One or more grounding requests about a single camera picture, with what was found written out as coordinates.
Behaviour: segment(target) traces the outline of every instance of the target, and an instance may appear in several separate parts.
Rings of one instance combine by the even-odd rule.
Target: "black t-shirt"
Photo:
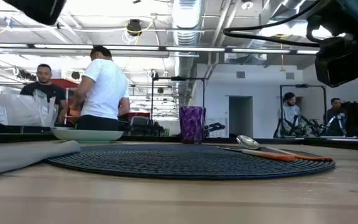
[[[334,111],[333,109],[327,110],[327,119],[328,119],[328,121],[325,121],[326,115],[324,114],[324,121],[325,121],[324,123],[328,123],[333,116],[338,116],[340,114],[344,114],[345,119],[346,119],[346,111],[344,109],[340,109],[340,110],[337,110],[337,111]],[[328,135],[330,135],[330,136],[343,136],[341,126],[339,125],[339,121],[337,119],[332,121],[331,126],[328,129]]]
[[[27,84],[26,86],[23,87],[20,94],[32,96],[34,90],[40,90],[41,92],[45,93],[48,97],[48,102],[49,99],[51,99],[52,97],[56,97],[55,104],[58,105],[60,105],[60,100],[66,99],[65,91],[59,86],[56,86],[54,84],[42,85],[38,82]]]

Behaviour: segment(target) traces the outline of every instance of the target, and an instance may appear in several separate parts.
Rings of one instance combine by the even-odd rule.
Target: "silver duct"
[[[205,0],[175,0],[172,6],[172,20],[174,28],[189,29],[189,31],[173,32],[173,41],[176,46],[197,46],[200,42],[199,32],[192,32],[192,29],[201,29],[202,13]],[[190,77],[193,66],[193,57],[175,57],[175,75]],[[178,84],[179,106],[186,104],[189,83]]]
[[[306,0],[270,0],[267,5],[264,6],[261,13],[261,24],[268,24],[273,17],[284,14],[290,10],[298,9]],[[263,48],[263,45],[266,43],[265,40],[251,40],[251,42],[246,46],[247,48]],[[264,63],[263,60],[259,58],[266,58],[266,55],[248,55],[248,59],[245,63],[253,62],[256,64]]]

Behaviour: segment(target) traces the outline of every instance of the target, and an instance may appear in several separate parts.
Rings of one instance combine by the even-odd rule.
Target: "gray hoodie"
[[[291,123],[293,123],[295,115],[301,115],[301,109],[297,105],[289,106],[287,102],[283,103],[283,118]],[[281,118],[281,109],[278,109],[278,117]],[[283,126],[286,131],[290,131],[291,127],[286,121],[283,121]],[[299,125],[299,118],[297,119],[295,126]]]

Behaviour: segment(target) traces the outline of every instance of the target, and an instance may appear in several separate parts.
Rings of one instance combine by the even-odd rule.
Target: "wall vent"
[[[237,72],[237,78],[246,78],[246,72]]]
[[[285,79],[286,79],[286,80],[294,80],[294,79],[295,79],[295,73],[293,73],[293,72],[287,72],[287,73],[285,74]]]

